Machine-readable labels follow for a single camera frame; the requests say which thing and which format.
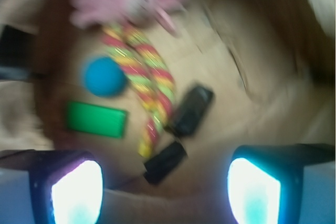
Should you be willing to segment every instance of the cardboard floor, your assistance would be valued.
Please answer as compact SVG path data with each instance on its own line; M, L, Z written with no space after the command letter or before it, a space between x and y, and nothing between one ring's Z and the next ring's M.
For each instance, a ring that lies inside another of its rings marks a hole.
M225 178L236 147L334 144L334 88L317 87L297 75L293 51L252 0L191 0L188 19L179 14L173 19L180 29L176 38L157 24L144 32L175 78L177 99L194 82L211 87L216 98L197 133L183 140L188 159L161 185L150 186L139 177L144 160L137 147L147 115L134 91L127 88L119 97L102 99L81 84L86 61L103 52L99 30L83 32L69 75L59 80L74 100L129 112L122 140L78 134L80 147L101 163L106 186L115 188L106 190L101 223L234 223ZM28 106L30 85L0 82L0 89L2 121L13 125L1 125L0 150L51 148ZM164 134L157 151L172 139Z

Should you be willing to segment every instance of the rope toy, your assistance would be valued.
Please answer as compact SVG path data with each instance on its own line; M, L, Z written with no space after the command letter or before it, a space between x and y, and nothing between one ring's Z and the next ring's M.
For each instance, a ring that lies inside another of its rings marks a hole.
M142 133L138 152L150 157L172 114L175 82L168 67L145 34L130 24L103 27L108 55L120 66L150 118ZM129 47L143 59L140 63Z

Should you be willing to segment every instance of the blue ball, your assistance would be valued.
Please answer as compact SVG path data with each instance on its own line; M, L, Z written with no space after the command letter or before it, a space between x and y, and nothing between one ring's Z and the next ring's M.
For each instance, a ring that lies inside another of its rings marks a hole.
M89 62L84 71L84 86L99 97L119 94L126 83L125 74L110 57L101 57Z

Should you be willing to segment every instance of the black object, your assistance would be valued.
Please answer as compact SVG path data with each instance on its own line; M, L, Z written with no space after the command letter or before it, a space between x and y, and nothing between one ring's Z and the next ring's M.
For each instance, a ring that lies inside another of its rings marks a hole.
M201 85L192 88L173 113L167 131L176 137L191 136L209 108L214 93Z
M178 141L173 142L144 164L145 179L152 185L159 184L186 157L187 153L182 144Z
M233 160L246 158L280 181L281 201L278 223L298 223L305 166L335 160L335 146L296 144L285 146L240 146Z
M0 80L27 80L34 35L5 26L0 37Z
M87 151L2 151L0 167L29 172L30 196L35 222L55 223L51 214L51 186L86 160Z
M213 97L212 91L197 84L186 94L166 130L176 138L194 134ZM187 153L182 144L175 141L144 164L144 178L148 183L158 185L186 157Z

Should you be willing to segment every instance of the white light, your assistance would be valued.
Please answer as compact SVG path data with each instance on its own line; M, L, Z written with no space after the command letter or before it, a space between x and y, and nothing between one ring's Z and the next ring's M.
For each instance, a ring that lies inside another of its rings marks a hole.
M232 213L239 224L276 224L280 181L245 158L232 161L227 178Z
M103 195L100 166L85 161L51 188L56 224L94 224Z

